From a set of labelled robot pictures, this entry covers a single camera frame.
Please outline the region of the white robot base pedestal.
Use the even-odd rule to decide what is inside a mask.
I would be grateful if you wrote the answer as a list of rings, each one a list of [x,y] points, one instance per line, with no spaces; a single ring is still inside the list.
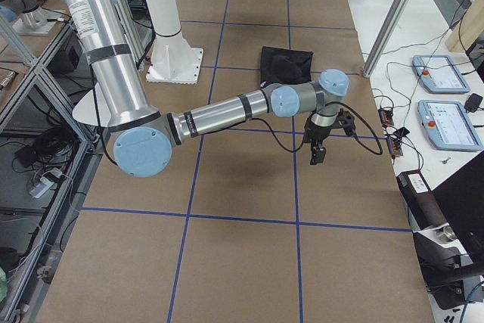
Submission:
[[[192,48],[184,38],[176,0],[146,2],[156,36],[147,81],[197,83],[203,49]]]

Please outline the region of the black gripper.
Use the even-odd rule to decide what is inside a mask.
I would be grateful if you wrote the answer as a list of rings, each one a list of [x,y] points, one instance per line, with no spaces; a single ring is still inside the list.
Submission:
[[[329,136],[332,125],[320,126],[312,121],[311,118],[306,120],[304,126],[303,143],[311,145],[311,165],[318,165],[324,162],[326,156],[326,147],[323,145],[324,140]]]

